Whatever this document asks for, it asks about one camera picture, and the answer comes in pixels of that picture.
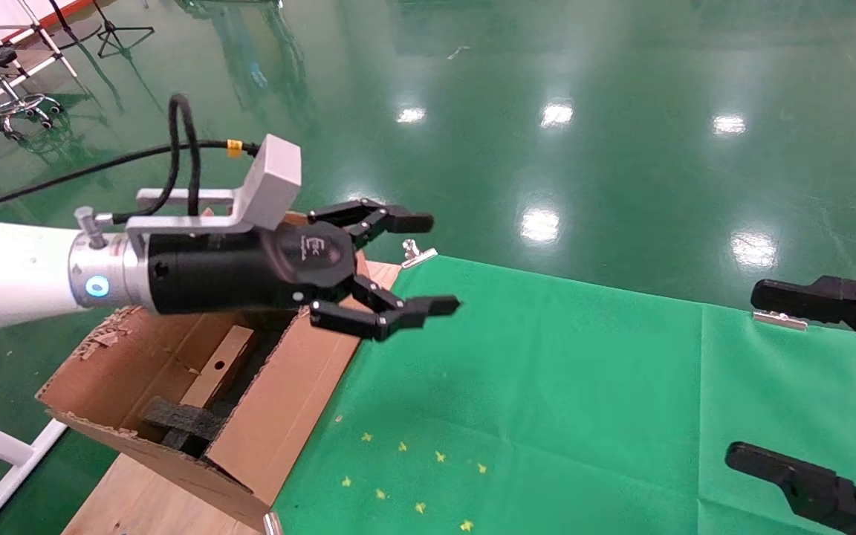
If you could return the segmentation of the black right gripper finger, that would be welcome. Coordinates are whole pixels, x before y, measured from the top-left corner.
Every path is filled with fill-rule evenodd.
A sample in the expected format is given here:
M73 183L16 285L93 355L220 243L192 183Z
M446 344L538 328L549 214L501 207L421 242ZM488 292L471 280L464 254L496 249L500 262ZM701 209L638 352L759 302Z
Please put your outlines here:
M856 484L852 480L754 444L730 444L724 462L731 470L777 485L795 515L833 531L856 534Z
M789 317L845 324L856 332L856 280L821 276L809 285L762 279L752 288L750 303L762 311Z

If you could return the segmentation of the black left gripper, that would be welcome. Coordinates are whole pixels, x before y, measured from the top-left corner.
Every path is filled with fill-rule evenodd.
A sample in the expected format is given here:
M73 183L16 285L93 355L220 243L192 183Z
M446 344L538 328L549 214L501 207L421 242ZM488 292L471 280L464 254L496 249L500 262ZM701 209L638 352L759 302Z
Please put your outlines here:
M385 341L461 307L454 295L404 300L354 275L357 250L383 233L430 233L435 223L430 213L360 198L310 210L307 220L312 224L283 223L247 233L150 236L146 260L153 308L176 315L309 304L316 328Z

